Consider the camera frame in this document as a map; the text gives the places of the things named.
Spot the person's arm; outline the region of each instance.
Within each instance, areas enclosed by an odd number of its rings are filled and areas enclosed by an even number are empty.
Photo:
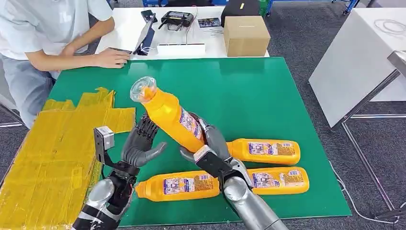
[[[43,50],[25,53],[31,64],[40,71],[76,69],[87,66],[103,68],[122,68],[130,55],[114,49],[106,49],[96,55],[86,56],[53,56]]]
[[[114,29],[114,19],[110,17],[106,21],[98,21],[92,28],[90,28],[82,36],[77,37],[71,43],[67,44],[62,50],[61,55],[72,56],[78,49],[91,43],[92,41],[108,34]]]

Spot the blue cart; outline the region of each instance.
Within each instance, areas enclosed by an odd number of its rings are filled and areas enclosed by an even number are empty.
[[[267,8],[266,8],[266,16],[269,17],[271,15],[271,7],[272,7],[272,3],[274,1],[293,1],[293,0],[269,0]],[[359,0],[339,0],[339,1],[346,1],[349,2],[348,7],[346,8],[346,10],[343,11],[343,15],[346,15],[347,13],[349,13],[352,8],[355,7],[355,5],[359,2]],[[213,0],[213,4],[216,6],[222,6],[222,5],[226,5],[228,2],[228,0]],[[158,5],[158,0],[142,0],[142,3],[144,5],[144,7],[154,7]],[[162,5],[165,5],[168,3],[168,0],[162,0]]]

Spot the black bag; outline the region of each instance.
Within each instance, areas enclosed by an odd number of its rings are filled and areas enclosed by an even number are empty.
[[[226,16],[258,16],[258,0],[230,0],[221,14],[221,26],[224,27]]]

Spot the gray carpet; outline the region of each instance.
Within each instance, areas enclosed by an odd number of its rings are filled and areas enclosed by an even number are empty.
[[[116,7],[139,6],[141,6],[139,1],[132,0],[120,0],[120,4],[116,5]],[[386,211],[386,206],[361,164],[350,140],[345,136],[344,130],[341,128],[332,132],[329,129],[308,84],[312,71],[345,20],[345,17],[341,16],[344,9],[345,6],[341,2],[335,4],[331,4],[329,1],[275,2],[272,7],[272,16],[266,18],[266,24],[271,34],[269,52],[272,56],[285,57],[328,158],[346,184],[358,210],[368,217],[373,217],[375,213]],[[95,47],[95,45],[91,46],[91,51],[94,51]],[[369,103],[362,112],[399,113],[405,108],[404,103]],[[406,191],[405,121],[351,120],[349,127],[382,181],[393,204],[398,207],[406,201],[406,194],[401,192]],[[0,178],[18,149],[25,132],[26,130],[20,127],[0,129],[0,139],[2,140],[0,143],[2,153]],[[353,214],[354,216],[345,218],[291,219],[284,222],[291,230],[406,229],[406,221],[403,219],[392,226],[364,220],[354,211]],[[229,223],[131,229],[235,230],[245,228],[241,223]]]

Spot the white t-shirt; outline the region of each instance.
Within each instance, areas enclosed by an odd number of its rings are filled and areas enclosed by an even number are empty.
[[[0,53],[17,60],[41,49],[59,55],[89,30],[88,13],[100,21],[113,15],[106,0],[0,0]]]

